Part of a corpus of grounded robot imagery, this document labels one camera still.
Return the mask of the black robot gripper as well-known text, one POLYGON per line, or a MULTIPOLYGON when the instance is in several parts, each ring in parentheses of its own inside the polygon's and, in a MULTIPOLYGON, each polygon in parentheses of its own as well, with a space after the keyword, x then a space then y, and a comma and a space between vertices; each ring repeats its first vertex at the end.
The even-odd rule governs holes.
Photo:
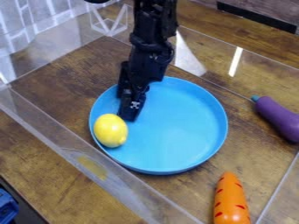
POLYGON ((116 114, 133 122, 145 104, 145 94, 135 99, 132 90, 144 93, 151 82, 163 80, 165 68, 173 59, 173 47, 164 38, 153 38, 152 42, 147 42, 135 34, 129 35, 129 42, 129 57, 120 64, 116 90, 120 105, 116 114))

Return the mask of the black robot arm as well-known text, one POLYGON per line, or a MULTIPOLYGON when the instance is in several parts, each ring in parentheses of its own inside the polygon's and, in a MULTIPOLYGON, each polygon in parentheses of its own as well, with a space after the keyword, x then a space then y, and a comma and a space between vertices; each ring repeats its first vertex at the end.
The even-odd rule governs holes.
POLYGON ((128 61, 121 62, 116 97, 117 115, 132 122, 145 104, 149 83, 161 81, 173 59, 168 38, 176 34, 177 0, 135 0, 135 27, 129 34, 132 45, 128 61))

